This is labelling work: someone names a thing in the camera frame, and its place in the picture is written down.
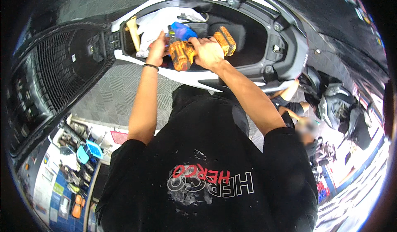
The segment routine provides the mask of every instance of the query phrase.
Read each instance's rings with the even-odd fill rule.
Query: blue wall
[[[70,199],[70,207],[73,205],[72,200],[72,192],[67,189],[67,181],[63,177],[63,174],[61,171],[58,172],[58,175],[56,176],[56,183],[64,187],[63,190],[63,195],[66,196],[67,198]],[[51,202],[50,202],[50,207],[54,208],[58,211],[59,205],[61,202],[61,196],[55,193],[54,191],[52,192],[51,196]],[[50,220],[50,229],[52,229],[55,232],[62,231],[62,232],[83,232],[83,223],[84,223],[84,213],[85,213],[85,208],[86,205],[83,207],[81,211],[81,216],[80,219],[77,219],[73,217],[70,213],[67,219],[64,219],[60,216],[57,217],[57,222],[54,222]]]

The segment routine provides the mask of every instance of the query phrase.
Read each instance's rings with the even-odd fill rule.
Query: yellow power drill
[[[175,32],[168,26],[170,41],[168,50],[170,51],[172,63],[176,71],[187,71],[193,64],[193,57],[197,55],[193,45],[188,41],[182,41],[175,36]],[[221,45],[225,56],[233,55],[236,50],[236,42],[231,37],[229,31],[224,26],[220,26],[214,33],[214,38]]]

